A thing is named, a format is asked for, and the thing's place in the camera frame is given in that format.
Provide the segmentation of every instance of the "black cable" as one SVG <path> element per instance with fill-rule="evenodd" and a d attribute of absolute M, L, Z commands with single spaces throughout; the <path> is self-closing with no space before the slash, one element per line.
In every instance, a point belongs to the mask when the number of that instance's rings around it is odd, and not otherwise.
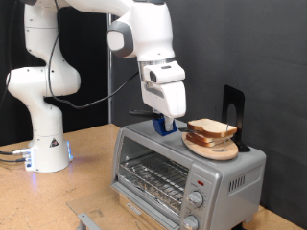
<path fill-rule="evenodd" d="M 17 159 L 17 160 L 13 160 L 13 161 L 8 161 L 8 160 L 0 159 L 0 161 L 9 162 L 9 163 L 18 163 L 18 162 L 25 162 L 26 159 L 25 159 L 25 158 L 19 158 L 19 159 Z"/>
<path fill-rule="evenodd" d="M 0 151 L 1 155 L 12 155 L 12 152 L 9 151 Z"/>
<path fill-rule="evenodd" d="M 49 59 L 49 64 L 48 64 L 48 84 L 49 84 L 49 90 L 50 90 L 50 93 L 52 95 L 52 97 L 58 101 L 58 102 L 61 102 L 61 103 L 65 103 L 65 104 L 69 104 L 70 106 L 76 108 L 76 109 L 83 109 L 83 108 L 86 108 L 86 107 L 90 107 L 94 104 L 98 104 L 98 103 L 101 103 L 103 101 L 105 101 L 106 99 L 109 99 L 111 97 L 113 97 L 116 93 L 118 93 L 118 91 L 120 91 L 129 81 L 131 81 L 135 76 L 138 75 L 138 72 L 136 72 L 134 75 L 132 75 L 125 83 L 123 83 L 117 90 L 115 90 L 111 95 L 105 97 L 105 98 L 102 98 L 94 103 L 88 103 L 88 104 L 85 104 L 85 105 L 80 105 L 80 106 L 77 106 L 77 105 L 74 105 L 72 103 L 70 103 L 69 101 L 66 101 L 66 100 L 62 100 L 62 99 L 59 99 L 57 98 L 53 91 L 52 91 L 52 87 L 51 87 L 51 81 L 50 81 L 50 68 L 51 68 L 51 62 L 52 62 L 52 57 L 53 57 L 53 54 L 55 52 L 55 49 L 56 49 L 56 45 L 58 43 L 58 40 L 59 40 L 59 33 L 60 33 L 60 15 L 59 15 L 59 5 L 58 5 L 58 2 L 57 0 L 54 0 L 55 1 L 55 4 L 57 6 L 57 11 L 58 11 L 58 24 L 59 24 L 59 29 L 58 29 L 58 35 L 57 35 L 57 38 L 56 38 L 56 41 L 54 43 L 54 46 L 52 48 L 52 51 L 51 51 L 51 55 L 50 55 L 50 59 Z"/>
<path fill-rule="evenodd" d="M 11 60 L 12 22 L 13 22 L 13 18 L 14 18 L 14 15 L 15 15 L 17 3 L 18 3 L 18 0 L 15 0 L 15 2 L 13 4 L 13 7 L 12 7 L 12 15 L 11 15 L 11 21 L 10 21 L 10 26 L 9 26 L 9 48 L 8 48 L 8 61 L 9 61 L 10 73 L 9 73 L 6 89 L 5 89 L 4 94 L 2 96 L 2 99 L 1 99 L 0 110 L 2 108 L 3 101 L 4 101 L 4 99 L 5 99 L 6 95 L 7 95 L 9 84 L 10 84 L 10 80 L 11 80 L 11 75 L 12 75 L 12 60 Z"/>

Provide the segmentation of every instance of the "metal stand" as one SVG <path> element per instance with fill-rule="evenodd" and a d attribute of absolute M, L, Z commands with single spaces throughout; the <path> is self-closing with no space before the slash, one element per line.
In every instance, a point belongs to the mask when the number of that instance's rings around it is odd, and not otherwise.
<path fill-rule="evenodd" d="M 235 88 L 232 88 L 229 85 L 224 86 L 222 122 L 227 123 L 228 108 L 231 104 L 233 104 L 237 112 L 236 127 L 238 128 L 238 131 L 234 135 L 233 141 L 237 145 L 239 152 L 250 151 L 250 148 L 241 142 L 242 128 L 243 128 L 244 103 L 245 103 L 245 96 L 243 92 Z"/>
<path fill-rule="evenodd" d="M 90 230 L 102 230 L 86 213 L 79 214 L 78 218 L 80 219 L 80 224 L 77 230 L 86 230 L 86 227 Z"/>

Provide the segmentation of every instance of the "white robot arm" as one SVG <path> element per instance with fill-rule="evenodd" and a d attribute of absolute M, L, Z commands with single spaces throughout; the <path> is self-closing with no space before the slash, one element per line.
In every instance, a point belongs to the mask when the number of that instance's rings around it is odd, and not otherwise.
<path fill-rule="evenodd" d="M 173 50 L 172 22 L 161 0 L 135 0 L 130 10 L 112 23 L 107 42 L 119 58 L 137 57 L 145 104 L 165 117 L 165 129 L 186 111 L 184 70 Z"/>
<path fill-rule="evenodd" d="M 30 54 L 49 62 L 58 35 L 54 0 L 21 0 L 25 7 L 26 47 Z M 175 61 L 173 32 L 166 4 L 160 0 L 57 0 L 60 8 L 81 12 L 111 13 L 120 18 L 108 30 L 111 51 L 120 58 L 137 57 L 145 104 L 165 117 L 165 129 L 173 129 L 174 118 L 185 114 L 183 69 Z M 56 96 L 78 91 L 79 73 L 63 58 L 59 43 L 53 54 L 51 83 Z M 69 164 L 69 149 L 63 139 L 61 111 L 44 102 L 50 97 L 48 66 L 12 71 L 9 91 L 27 105 L 34 138 L 26 152 L 27 171 L 56 172 Z"/>

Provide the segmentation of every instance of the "black curtain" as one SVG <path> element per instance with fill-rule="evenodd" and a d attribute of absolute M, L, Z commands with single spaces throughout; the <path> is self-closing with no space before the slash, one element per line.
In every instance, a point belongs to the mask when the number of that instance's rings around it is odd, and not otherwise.
<path fill-rule="evenodd" d="M 8 32 L 14 1 L 0 2 L 0 96 L 9 73 Z M 80 90 L 62 97 L 74 104 L 88 104 L 107 96 L 106 15 L 84 13 L 73 8 L 60 10 L 60 48 L 70 65 L 81 75 Z M 31 56 L 25 47 L 24 4 L 18 1 L 12 26 L 12 69 L 45 66 L 41 59 Z M 64 132 L 107 124 L 107 101 L 76 110 L 52 98 L 45 99 L 63 113 Z M 32 124 L 26 106 L 9 92 L 0 110 L 0 146 L 32 139 Z"/>
<path fill-rule="evenodd" d="M 224 85 L 243 91 L 243 142 L 268 157 L 261 202 L 307 229 L 307 1 L 166 3 L 177 61 L 186 72 L 187 113 L 180 120 L 220 121 Z M 115 57 L 114 89 L 135 70 L 135 58 Z M 113 123 L 144 120 L 128 116 L 132 109 L 150 109 L 142 102 L 139 79 L 120 95 L 113 100 Z"/>

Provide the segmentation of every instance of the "wooden table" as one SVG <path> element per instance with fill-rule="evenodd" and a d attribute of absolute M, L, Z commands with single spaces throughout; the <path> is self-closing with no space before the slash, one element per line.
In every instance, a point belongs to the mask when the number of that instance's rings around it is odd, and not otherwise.
<path fill-rule="evenodd" d="M 26 172 L 23 163 L 1 162 L 0 230 L 76 230 L 79 219 L 66 203 L 97 194 L 110 184 L 118 130 L 115 125 L 106 125 L 65 133 L 74 160 L 60 172 Z M 27 145 L 28 142 L 23 142 L 0 150 L 11 151 Z M 99 211 L 94 215 L 97 219 L 104 216 Z M 137 230 L 145 229 L 137 222 L 127 226 L 134 229 L 134 224 Z M 302 229 L 262 207 L 253 221 L 244 226 L 247 230 Z"/>

